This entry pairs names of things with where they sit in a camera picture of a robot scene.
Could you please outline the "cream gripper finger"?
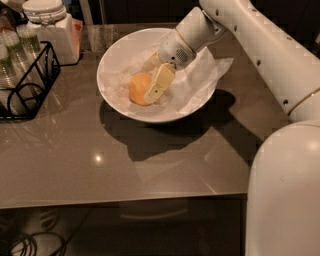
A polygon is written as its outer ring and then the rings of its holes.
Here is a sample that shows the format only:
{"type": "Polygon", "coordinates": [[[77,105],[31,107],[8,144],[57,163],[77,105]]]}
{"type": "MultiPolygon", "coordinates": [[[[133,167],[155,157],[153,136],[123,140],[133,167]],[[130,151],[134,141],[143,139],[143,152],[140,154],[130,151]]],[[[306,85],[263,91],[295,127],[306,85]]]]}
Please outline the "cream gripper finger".
{"type": "Polygon", "coordinates": [[[164,94],[175,79],[176,70],[172,64],[164,63],[154,71],[152,81],[147,87],[144,100],[153,104],[164,94]]]}
{"type": "Polygon", "coordinates": [[[155,51],[151,56],[143,63],[142,70],[146,72],[153,71],[161,64],[161,61],[158,58],[158,52],[155,51]]]}

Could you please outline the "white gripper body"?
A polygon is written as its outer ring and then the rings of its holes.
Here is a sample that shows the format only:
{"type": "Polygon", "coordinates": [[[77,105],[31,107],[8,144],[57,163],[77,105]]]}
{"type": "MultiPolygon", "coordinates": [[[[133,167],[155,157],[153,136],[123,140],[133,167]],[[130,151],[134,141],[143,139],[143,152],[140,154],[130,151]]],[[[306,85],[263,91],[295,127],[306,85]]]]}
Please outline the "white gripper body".
{"type": "Polygon", "coordinates": [[[199,51],[222,35],[222,26],[195,7],[161,39],[158,59],[161,63],[173,64],[177,70],[185,69],[199,51]]]}

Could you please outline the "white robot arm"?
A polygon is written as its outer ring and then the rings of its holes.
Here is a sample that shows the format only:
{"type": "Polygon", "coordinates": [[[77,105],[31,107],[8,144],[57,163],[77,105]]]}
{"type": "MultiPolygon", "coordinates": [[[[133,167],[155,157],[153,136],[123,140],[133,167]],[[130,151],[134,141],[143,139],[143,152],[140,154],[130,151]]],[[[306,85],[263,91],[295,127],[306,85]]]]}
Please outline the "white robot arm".
{"type": "Polygon", "coordinates": [[[158,99],[176,70],[230,31],[285,118],[257,151],[249,174],[245,256],[320,256],[320,61],[252,0],[199,0],[144,63],[158,99]]]}

